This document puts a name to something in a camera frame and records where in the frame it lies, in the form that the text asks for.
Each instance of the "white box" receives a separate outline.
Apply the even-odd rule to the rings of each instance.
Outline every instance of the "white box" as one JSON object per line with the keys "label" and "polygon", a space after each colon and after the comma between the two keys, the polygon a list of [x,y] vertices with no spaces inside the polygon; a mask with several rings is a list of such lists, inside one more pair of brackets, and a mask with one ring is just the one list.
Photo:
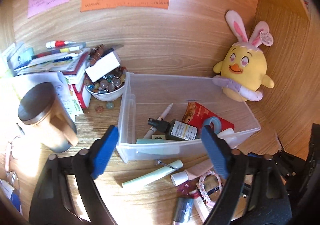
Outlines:
{"label": "white box", "polygon": [[99,80],[102,76],[106,75],[108,72],[116,69],[120,66],[121,60],[118,54],[113,51],[104,57],[100,58],[93,66],[85,69],[87,75],[90,77],[92,82]]}
{"label": "white box", "polygon": [[231,148],[241,144],[260,130],[259,122],[245,102],[228,98],[212,78],[134,74],[127,72],[118,122],[119,141],[116,146],[122,160],[150,160],[204,155],[200,139],[164,144],[136,144],[150,126],[149,118],[158,118],[170,103],[171,112],[165,118],[181,120],[188,102],[197,101],[213,113],[235,125],[235,133],[222,137]]}

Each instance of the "brown lid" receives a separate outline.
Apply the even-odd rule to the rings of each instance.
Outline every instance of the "brown lid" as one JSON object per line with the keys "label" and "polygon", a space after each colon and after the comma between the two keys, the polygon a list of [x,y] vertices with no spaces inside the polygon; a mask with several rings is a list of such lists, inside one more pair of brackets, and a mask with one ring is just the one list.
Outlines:
{"label": "brown lid", "polygon": [[26,125],[37,123],[50,110],[55,98],[54,86],[50,82],[37,84],[22,98],[18,108],[19,119]]}

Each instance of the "blue gripper pad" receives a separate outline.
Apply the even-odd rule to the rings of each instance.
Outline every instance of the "blue gripper pad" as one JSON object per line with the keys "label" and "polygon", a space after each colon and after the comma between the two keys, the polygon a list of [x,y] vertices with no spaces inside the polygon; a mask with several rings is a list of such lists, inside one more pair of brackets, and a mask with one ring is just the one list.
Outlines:
{"label": "blue gripper pad", "polygon": [[118,128],[110,126],[101,139],[97,139],[89,149],[90,163],[92,165],[92,179],[103,174],[113,150],[116,148],[119,139]]}
{"label": "blue gripper pad", "polygon": [[210,126],[201,129],[201,140],[211,159],[214,170],[223,179],[230,174],[230,162],[232,159],[231,148],[227,142],[217,137]]}

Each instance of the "pink and white bracelet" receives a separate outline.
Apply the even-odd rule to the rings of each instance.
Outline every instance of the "pink and white bracelet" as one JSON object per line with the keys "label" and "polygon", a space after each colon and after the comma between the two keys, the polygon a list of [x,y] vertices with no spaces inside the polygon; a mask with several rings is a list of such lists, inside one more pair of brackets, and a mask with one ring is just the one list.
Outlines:
{"label": "pink and white bracelet", "polygon": [[207,192],[205,191],[205,188],[204,188],[204,179],[208,176],[208,175],[214,175],[217,179],[218,179],[218,186],[219,186],[219,194],[221,193],[221,190],[222,190],[222,183],[221,183],[221,180],[220,180],[220,177],[218,176],[218,174],[216,174],[214,171],[211,171],[209,170],[208,172],[206,172],[205,174],[201,175],[200,178],[199,178],[199,191],[203,197],[203,199],[205,200],[206,202],[206,205],[210,208],[213,208],[214,205],[216,204],[215,202],[213,202],[209,195],[207,194]]}

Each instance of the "bottle label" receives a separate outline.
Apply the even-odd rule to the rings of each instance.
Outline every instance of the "bottle label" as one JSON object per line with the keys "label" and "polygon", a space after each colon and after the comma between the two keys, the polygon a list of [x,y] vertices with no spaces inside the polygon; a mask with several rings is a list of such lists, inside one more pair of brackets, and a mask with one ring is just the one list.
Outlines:
{"label": "bottle label", "polygon": [[192,141],[196,138],[197,131],[198,129],[193,126],[176,121],[173,125],[171,135],[184,140]]}

